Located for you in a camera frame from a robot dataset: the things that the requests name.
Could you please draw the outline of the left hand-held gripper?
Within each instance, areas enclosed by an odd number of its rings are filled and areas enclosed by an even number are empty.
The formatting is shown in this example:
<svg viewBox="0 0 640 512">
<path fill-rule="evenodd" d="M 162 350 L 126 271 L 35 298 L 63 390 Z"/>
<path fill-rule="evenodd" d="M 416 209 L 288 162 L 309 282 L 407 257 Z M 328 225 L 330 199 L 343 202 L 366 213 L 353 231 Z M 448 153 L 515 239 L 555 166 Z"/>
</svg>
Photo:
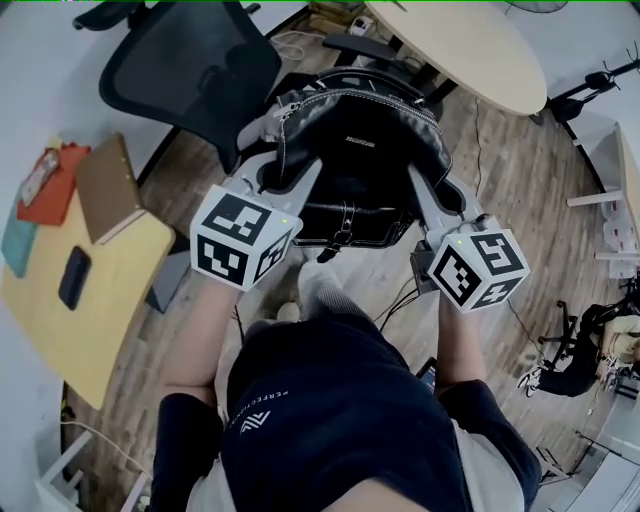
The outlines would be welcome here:
<svg viewBox="0 0 640 512">
<path fill-rule="evenodd" d="M 323 164 L 310 163 L 299 176 L 287 203 L 260 190 L 258 174 L 276 161 L 280 120 L 263 115 L 240 130 L 240 155 L 254 155 L 221 185 L 212 185 L 190 224 L 193 270 L 241 291 L 248 291 L 284 258 L 301 231 L 299 218 Z"/>
</svg>

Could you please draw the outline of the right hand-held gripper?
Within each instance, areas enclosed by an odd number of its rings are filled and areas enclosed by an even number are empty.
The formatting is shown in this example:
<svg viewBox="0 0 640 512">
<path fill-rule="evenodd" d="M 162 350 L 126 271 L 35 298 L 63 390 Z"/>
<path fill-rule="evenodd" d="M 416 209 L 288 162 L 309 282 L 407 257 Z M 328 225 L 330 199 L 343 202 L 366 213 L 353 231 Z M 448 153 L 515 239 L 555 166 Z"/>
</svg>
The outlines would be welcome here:
<svg viewBox="0 0 640 512">
<path fill-rule="evenodd" d="M 483 213 L 471 188 L 454 175 L 438 184 L 440 208 L 473 220 L 440 229 L 440 209 L 430 185 L 413 164 L 408 174 L 429 230 L 410 256 L 418 292 L 439 291 L 464 314 L 504 303 L 530 273 L 512 231 Z"/>
</svg>

